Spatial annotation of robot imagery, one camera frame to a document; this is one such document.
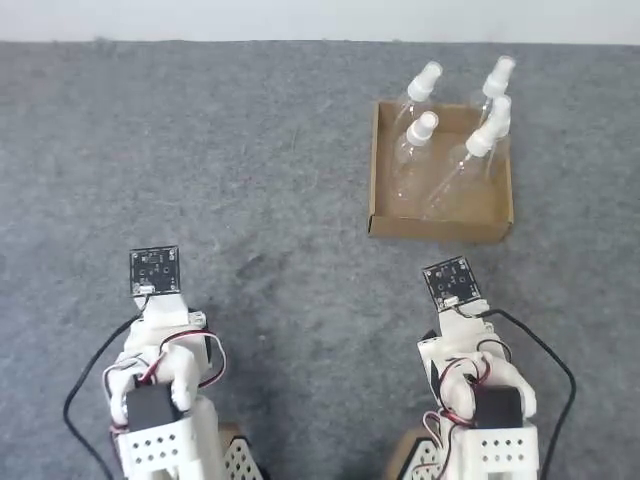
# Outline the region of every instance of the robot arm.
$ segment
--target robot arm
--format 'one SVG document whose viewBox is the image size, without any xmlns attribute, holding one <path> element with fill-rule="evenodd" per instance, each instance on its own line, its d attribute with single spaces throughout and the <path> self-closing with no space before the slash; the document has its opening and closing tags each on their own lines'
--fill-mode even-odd
<svg viewBox="0 0 640 480">
<path fill-rule="evenodd" d="M 204 313 L 190 312 L 179 293 L 177 262 L 177 247 L 131 252 L 131 290 L 141 316 L 131 324 L 123 352 L 103 373 L 124 475 L 227 480 L 234 468 L 262 480 L 244 438 L 234 437 L 223 451 L 216 409 L 198 394 L 221 378 L 227 359 Z M 220 367 L 206 377 L 212 346 L 219 349 Z"/>
<path fill-rule="evenodd" d="M 438 309 L 441 335 L 429 332 L 418 350 L 438 412 L 439 461 L 414 462 L 405 479 L 535 480 L 539 468 L 537 410 L 533 388 L 511 363 L 511 351 L 482 315 L 489 305 L 466 259 L 424 270 Z"/>
</svg>

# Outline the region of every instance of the open cardboard box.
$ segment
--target open cardboard box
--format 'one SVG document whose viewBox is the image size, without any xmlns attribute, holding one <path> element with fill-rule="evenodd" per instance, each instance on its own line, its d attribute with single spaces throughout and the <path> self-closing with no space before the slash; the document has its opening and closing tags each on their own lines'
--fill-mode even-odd
<svg viewBox="0 0 640 480">
<path fill-rule="evenodd" d="M 473 132 L 478 123 L 478 113 L 463 105 L 437 105 L 432 110 L 440 120 L 431 140 L 432 151 L 437 161 L 444 164 L 451 148 L 464 143 Z M 496 154 L 497 169 L 491 181 L 465 195 L 454 218 L 427 220 L 419 214 L 420 205 L 412 205 L 406 211 L 406 205 L 401 206 L 392 192 L 390 168 L 396 140 L 392 138 L 392 125 L 396 112 L 397 106 L 393 102 L 379 102 L 375 107 L 369 235 L 474 243 L 502 240 L 513 225 L 508 140 L 505 148 Z"/>
</svg>

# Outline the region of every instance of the clear plastic bottle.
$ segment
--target clear plastic bottle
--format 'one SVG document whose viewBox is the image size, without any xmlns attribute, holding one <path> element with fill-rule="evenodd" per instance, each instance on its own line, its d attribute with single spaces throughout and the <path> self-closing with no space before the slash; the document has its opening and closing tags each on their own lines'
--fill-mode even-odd
<svg viewBox="0 0 640 480">
<path fill-rule="evenodd" d="M 489 152 L 498 134 L 499 122 L 487 121 L 464 145 L 449 152 L 448 169 L 438 185 L 425 197 L 423 217 L 443 219 L 455 217 L 465 194 L 486 183 L 484 171 Z"/>
<path fill-rule="evenodd" d="M 501 95 L 494 100 L 489 119 L 494 117 L 497 117 L 496 122 L 499 123 L 499 127 L 497 127 L 496 141 L 491 147 L 489 159 L 487 160 L 485 170 L 487 178 L 496 176 L 501 170 L 501 164 L 506 157 L 506 138 L 511 128 L 511 98 L 508 95 Z"/>
<path fill-rule="evenodd" d="M 429 96 L 441 75 L 442 66 L 438 62 L 427 63 L 411 81 L 406 93 L 396 101 L 398 113 L 393 123 L 394 138 L 401 136 L 420 115 L 431 108 Z"/>
<path fill-rule="evenodd" d="M 515 66 L 516 61 L 513 58 L 503 55 L 496 62 L 493 71 L 487 76 L 482 89 L 471 94 L 471 106 L 480 111 L 478 126 L 481 126 L 489 116 L 493 100 L 504 95 Z"/>
<path fill-rule="evenodd" d="M 416 209 L 420 208 L 423 192 L 429 188 L 429 170 L 433 163 L 431 136 L 437 126 L 438 116 L 425 112 L 395 144 L 391 170 L 393 195 L 396 201 L 414 204 Z"/>
</svg>

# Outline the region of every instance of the white spray nozzle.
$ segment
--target white spray nozzle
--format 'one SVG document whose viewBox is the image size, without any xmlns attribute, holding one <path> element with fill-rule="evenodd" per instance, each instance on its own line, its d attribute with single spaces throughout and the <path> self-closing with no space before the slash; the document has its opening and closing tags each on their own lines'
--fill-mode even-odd
<svg viewBox="0 0 640 480">
<path fill-rule="evenodd" d="M 507 136 L 511 127 L 511 98 L 508 95 L 500 95 L 493 101 L 489 118 L 495 117 L 499 124 L 497 136 Z"/>
<path fill-rule="evenodd" d="M 493 71 L 489 74 L 482 87 L 482 93 L 489 98 L 496 98 L 503 95 L 509 85 L 509 78 L 516 61 L 506 55 L 500 57 L 493 67 Z"/>
<path fill-rule="evenodd" d="M 425 112 L 407 129 L 407 140 L 416 147 L 421 147 L 433 135 L 438 126 L 438 116 L 433 112 Z"/>
<path fill-rule="evenodd" d="M 414 102 L 424 102 L 429 98 L 438 78 L 442 75 L 442 66 L 438 62 L 429 62 L 407 87 L 407 94 Z"/>
<path fill-rule="evenodd" d="M 502 122 L 499 117 L 489 118 L 466 141 L 465 146 L 469 153 L 474 157 L 484 157 L 496 142 L 501 128 Z"/>
</svg>

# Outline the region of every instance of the black circuit board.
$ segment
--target black circuit board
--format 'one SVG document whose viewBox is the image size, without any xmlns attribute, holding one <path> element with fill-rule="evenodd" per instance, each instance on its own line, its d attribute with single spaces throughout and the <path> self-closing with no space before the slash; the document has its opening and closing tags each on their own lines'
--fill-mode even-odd
<svg viewBox="0 0 640 480">
<path fill-rule="evenodd" d="M 456 257 L 422 269 L 438 313 L 481 298 L 469 262 Z"/>
<path fill-rule="evenodd" d="M 153 286 L 150 295 L 180 292 L 180 258 L 176 245 L 140 248 L 129 252 L 131 295 L 146 296 L 145 287 Z"/>
</svg>

